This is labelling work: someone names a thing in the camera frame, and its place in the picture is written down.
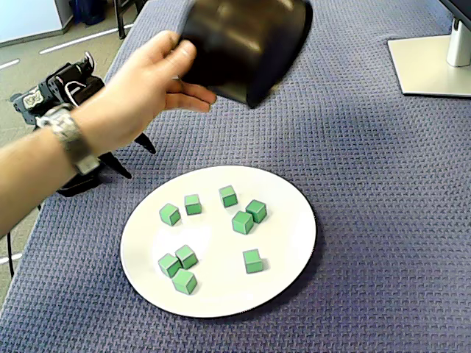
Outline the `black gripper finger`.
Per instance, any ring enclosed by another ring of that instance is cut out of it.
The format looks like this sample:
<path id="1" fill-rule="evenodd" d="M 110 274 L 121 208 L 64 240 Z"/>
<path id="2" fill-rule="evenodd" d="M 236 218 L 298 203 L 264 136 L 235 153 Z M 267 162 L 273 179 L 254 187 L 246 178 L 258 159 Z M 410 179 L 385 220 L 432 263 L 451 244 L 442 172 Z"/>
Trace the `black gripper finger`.
<path id="1" fill-rule="evenodd" d="M 143 146 L 151 154 L 156 153 L 154 145 L 144 133 L 141 133 L 136 139 L 134 139 L 134 141 L 140 146 Z"/>
<path id="2" fill-rule="evenodd" d="M 105 165 L 122 175 L 127 179 L 132 178 L 132 174 L 120 163 L 120 161 L 111 153 L 107 152 L 99 156 L 99 160 Z"/>

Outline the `bare human hand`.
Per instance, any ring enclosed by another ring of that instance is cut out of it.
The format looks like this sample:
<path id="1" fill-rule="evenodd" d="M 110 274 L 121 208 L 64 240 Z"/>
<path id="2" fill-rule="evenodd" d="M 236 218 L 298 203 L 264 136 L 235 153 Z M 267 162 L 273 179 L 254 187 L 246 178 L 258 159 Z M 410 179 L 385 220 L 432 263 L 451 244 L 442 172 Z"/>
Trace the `bare human hand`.
<path id="1" fill-rule="evenodd" d="M 208 112 L 216 94 L 182 81 L 195 58 L 195 45 L 168 30 L 138 48 L 73 113 L 92 153 L 99 156 L 130 144 L 165 110 Z"/>

